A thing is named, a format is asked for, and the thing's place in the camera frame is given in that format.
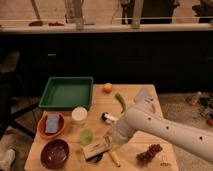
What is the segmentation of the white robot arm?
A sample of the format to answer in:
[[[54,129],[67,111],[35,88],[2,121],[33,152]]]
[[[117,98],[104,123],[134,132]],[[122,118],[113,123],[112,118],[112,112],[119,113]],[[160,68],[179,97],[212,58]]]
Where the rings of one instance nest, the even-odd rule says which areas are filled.
[[[109,147],[116,149],[128,143],[137,131],[157,136],[213,163],[213,133],[159,117],[153,105],[145,102],[128,107],[105,136]]]

